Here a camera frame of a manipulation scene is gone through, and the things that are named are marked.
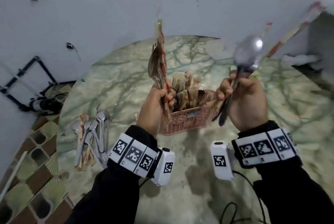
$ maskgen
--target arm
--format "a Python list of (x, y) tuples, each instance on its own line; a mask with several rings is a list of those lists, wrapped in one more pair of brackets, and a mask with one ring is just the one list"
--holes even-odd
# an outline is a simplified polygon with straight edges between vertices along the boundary
[[(157, 140), (141, 127), (132, 125), (125, 132), (146, 146), (157, 148)], [(65, 224), (111, 223), (122, 220), (134, 223), (139, 201), (139, 176), (108, 160), (93, 188), (74, 207)]]
[[(240, 133), (240, 137), (279, 128), (273, 121)], [(272, 224), (322, 223), (332, 218), (334, 205), (323, 188), (302, 168), (298, 156), (256, 166), (262, 180), (254, 182), (257, 195), (268, 208)]]

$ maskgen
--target gray wall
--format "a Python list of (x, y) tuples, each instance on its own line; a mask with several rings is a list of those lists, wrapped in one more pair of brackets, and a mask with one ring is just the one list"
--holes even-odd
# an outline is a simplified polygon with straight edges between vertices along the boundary
[(334, 84), (334, 16), (323, 13), (309, 27), (308, 53), (323, 56), (322, 77)]
[[(162, 8), (165, 35), (203, 35), (240, 41), (246, 35), (262, 32), (267, 22), (273, 27), (267, 45), (274, 45), (293, 28), (315, 0), (0, 0), (0, 57), (13, 69), (33, 56), (42, 58), (58, 81), (77, 79), (88, 67), (111, 51), (153, 36), (157, 8)], [(307, 31), (280, 50), (303, 53)], [(71, 42), (82, 61), (65, 48)], [(38, 67), (27, 79), (39, 90), (48, 78)], [(9, 76), (0, 72), (0, 83)], [(28, 101), (31, 94), (19, 85), (15, 94)], [(32, 124), (8, 100), (0, 98), (1, 141), (17, 149)], [(10, 163), (6, 148), (0, 148), (0, 176)]]

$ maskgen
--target marble table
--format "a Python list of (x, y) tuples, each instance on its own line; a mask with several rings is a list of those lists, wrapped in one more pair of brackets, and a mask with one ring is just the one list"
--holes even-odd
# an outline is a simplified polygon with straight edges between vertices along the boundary
[[(204, 76), (206, 88), (216, 89), (228, 76), (231, 59), (214, 61), (205, 51), (213, 38), (171, 36), (165, 39), (168, 75), (191, 70)], [(69, 197), (74, 205), (90, 191), (100, 171), (94, 164), (79, 172), (74, 168), (76, 136), (71, 125), (80, 113), (94, 115), (97, 105), (111, 114), (109, 145), (135, 123), (153, 81), (147, 65), (154, 39), (138, 41), (120, 48), (92, 65), (70, 92), (59, 120), (58, 163)], [(331, 94), (321, 90), (306, 76), (279, 60), (268, 59), (259, 67), (259, 79), (268, 96), (269, 116), (288, 128), (299, 145), (304, 168), (334, 199), (334, 110)], [(218, 223), (225, 205), (238, 204), (238, 215), (260, 216), (256, 196), (247, 182), (236, 177), (232, 182), (217, 180), (213, 173), (209, 146), (212, 141), (230, 142), (238, 131), (228, 120), (219, 127), (211, 123), (205, 129), (165, 137), (158, 145), (176, 154), (176, 164), (168, 185), (157, 187), (148, 181), (140, 190), (136, 223)], [(251, 181), (260, 179), (255, 169), (234, 168)]]

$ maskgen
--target white device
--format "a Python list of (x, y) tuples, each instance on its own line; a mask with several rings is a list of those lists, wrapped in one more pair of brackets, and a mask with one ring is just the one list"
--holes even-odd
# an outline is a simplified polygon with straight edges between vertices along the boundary
[(232, 163), (229, 158), (229, 146), (224, 141), (214, 141), (210, 145), (214, 174), (218, 179), (232, 180)]
[(167, 148), (154, 151), (122, 133), (109, 152), (109, 159), (140, 177), (153, 177), (158, 186), (166, 185), (171, 177), (175, 153)]
[[(284, 129), (239, 138), (232, 141), (235, 157), (241, 167), (277, 162), (298, 156), (299, 151), (291, 134)], [(218, 179), (232, 180), (232, 150), (224, 141), (214, 141), (210, 146), (214, 173)]]

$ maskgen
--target black metal frame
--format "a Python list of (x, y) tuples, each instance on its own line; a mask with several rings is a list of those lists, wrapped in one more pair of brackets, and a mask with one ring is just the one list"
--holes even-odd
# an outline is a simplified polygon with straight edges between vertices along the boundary
[[(26, 66), (23, 67), (23, 69), (19, 69), (19, 73), (16, 75), (17, 77), (22, 77), (23, 75), (25, 75), (25, 73), (27, 72), (27, 70), (34, 64), (34, 62), (38, 62), (39, 65), (41, 66), (41, 68), (44, 70), (44, 72), (48, 75), (48, 77), (51, 79), (52, 82), (49, 82), (49, 86), (40, 92), (40, 94), (42, 96), (45, 96), (45, 93), (48, 89), (50, 89), (51, 87), (55, 86), (55, 85), (63, 85), (63, 84), (70, 84), (70, 83), (75, 83), (76, 81), (68, 81), (68, 82), (61, 82), (58, 83), (56, 81), (56, 79), (52, 76), (52, 74), (50, 73), (50, 71), (46, 68), (46, 66), (44, 65), (44, 63), (41, 61), (41, 59), (38, 56), (35, 56), (34, 58), (32, 58), (27, 64)], [(29, 112), (32, 111), (32, 109), (25, 105), (22, 104), (19, 100), (17, 100), (15, 97), (13, 97), (11, 94), (8, 93), (8, 89), (17, 81), (17, 78), (13, 77), (4, 87), (0, 86), (0, 92), (2, 94), (4, 94), (7, 98), (9, 98), (14, 104), (16, 104), (20, 110), (24, 111), (24, 112)]]

